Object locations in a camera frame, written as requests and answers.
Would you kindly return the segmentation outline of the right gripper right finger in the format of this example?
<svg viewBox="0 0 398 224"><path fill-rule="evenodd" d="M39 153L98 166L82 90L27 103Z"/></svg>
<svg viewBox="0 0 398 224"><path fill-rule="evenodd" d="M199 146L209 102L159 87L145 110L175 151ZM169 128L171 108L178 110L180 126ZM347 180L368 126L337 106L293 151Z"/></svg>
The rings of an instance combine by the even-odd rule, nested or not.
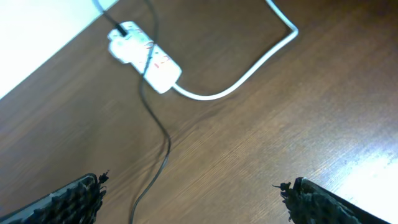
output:
<svg viewBox="0 0 398 224"><path fill-rule="evenodd" d="M305 177L277 188L294 224L388 224Z"/></svg>

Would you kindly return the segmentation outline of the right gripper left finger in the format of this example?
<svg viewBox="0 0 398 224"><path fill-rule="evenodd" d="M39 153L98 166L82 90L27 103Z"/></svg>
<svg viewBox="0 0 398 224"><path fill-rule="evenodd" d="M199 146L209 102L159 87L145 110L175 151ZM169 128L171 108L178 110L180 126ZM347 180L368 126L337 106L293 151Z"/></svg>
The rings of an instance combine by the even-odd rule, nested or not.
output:
<svg viewBox="0 0 398 224"><path fill-rule="evenodd" d="M3 217L1 224L94 224L109 179L89 173Z"/></svg>

